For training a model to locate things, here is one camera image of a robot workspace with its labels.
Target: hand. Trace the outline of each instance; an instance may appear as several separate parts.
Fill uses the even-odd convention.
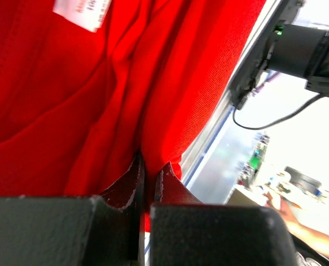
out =
[[[300,224],[296,219],[295,215],[293,214],[290,206],[283,199],[281,199],[280,210],[277,211],[281,215],[284,222],[288,225],[288,227],[291,224],[293,225]]]
[[[292,231],[296,227],[300,226],[300,223],[296,219],[295,215],[293,214],[290,206],[280,197],[280,209],[276,209],[271,200],[267,202],[268,206],[276,210],[281,218],[284,220],[286,226],[288,227],[289,231]]]

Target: red fabric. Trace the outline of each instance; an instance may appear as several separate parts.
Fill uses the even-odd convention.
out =
[[[100,193],[139,149],[180,177],[264,2],[113,0],[91,33],[0,1],[0,196]]]

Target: white label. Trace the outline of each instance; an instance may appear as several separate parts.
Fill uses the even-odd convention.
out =
[[[101,28],[111,0],[55,0],[53,12],[68,21],[96,32]]]

